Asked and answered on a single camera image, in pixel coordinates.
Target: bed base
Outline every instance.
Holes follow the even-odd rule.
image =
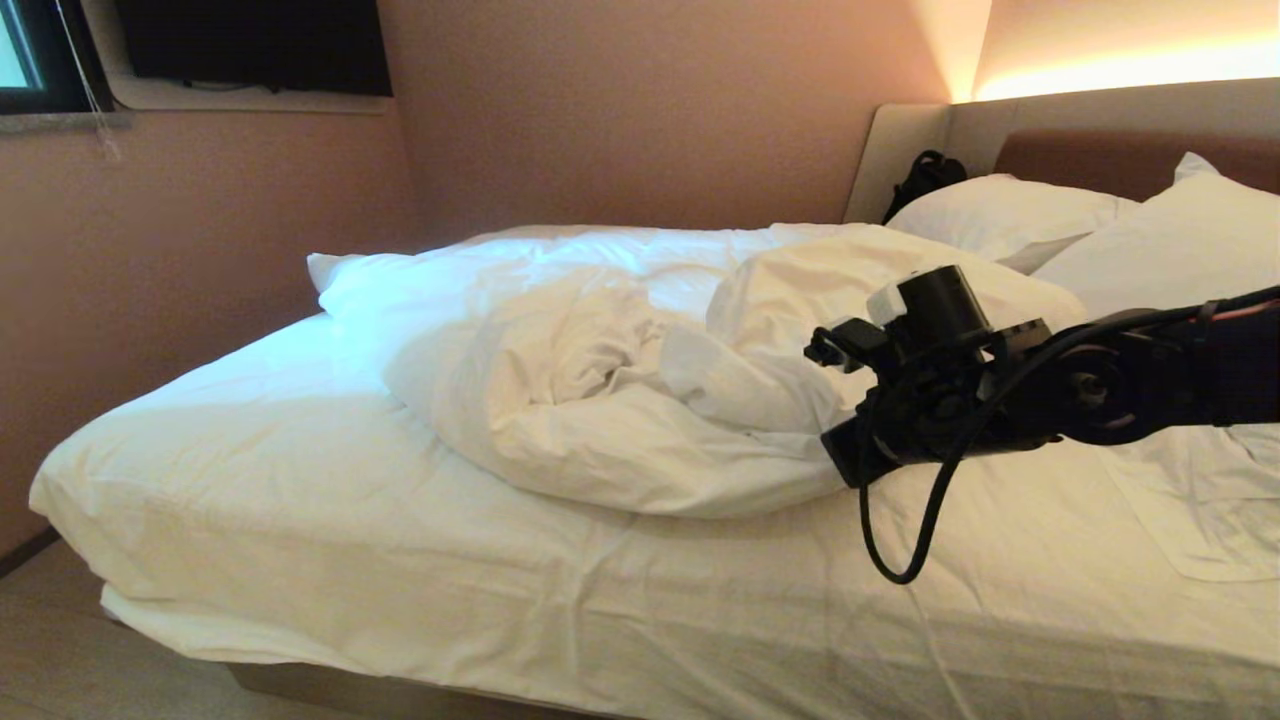
[[[617,717],[585,714],[497,694],[461,692],[398,678],[372,678],[302,662],[224,664],[251,692],[273,694],[380,720],[591,720]]]

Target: bed frame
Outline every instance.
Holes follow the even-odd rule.
[[[876,117],[846,222],[878,222],[892,197],[892,183],[927,147],[943,147],[972,174],[1010,172],[1133,200],[1169,187],[1181,154],[1193,150],[1224,174],[1280,193],[1280,78],[959,106],[884,106]],[[312,665],[228,666],[246,689],[374,717],[603,717]]]

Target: black backpack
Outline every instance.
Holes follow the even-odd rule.
[[[911,172],[908,173],[902,184],[893,186],[893,202],[884,214],[884,223],[916,197],[928,195],[940,187],[955,184],[969,179],[960,160],[947,158],[937,150],[925,150],[911,163]]]

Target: tile floor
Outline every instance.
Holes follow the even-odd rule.
[[[248,693],[111,624],[101,583],[63,542],[0,579],[0,720],[357,720]]]

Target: window frame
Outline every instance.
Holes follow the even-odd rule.
[[[65,28],[59,6],[65,14]],[[31,83],[31,87],[0,88],[0,115],[88,113],[92,110],[88,92],[102,111],[114,108],[79,0],[0,0],[0,13],[22,35],[18,60]]]

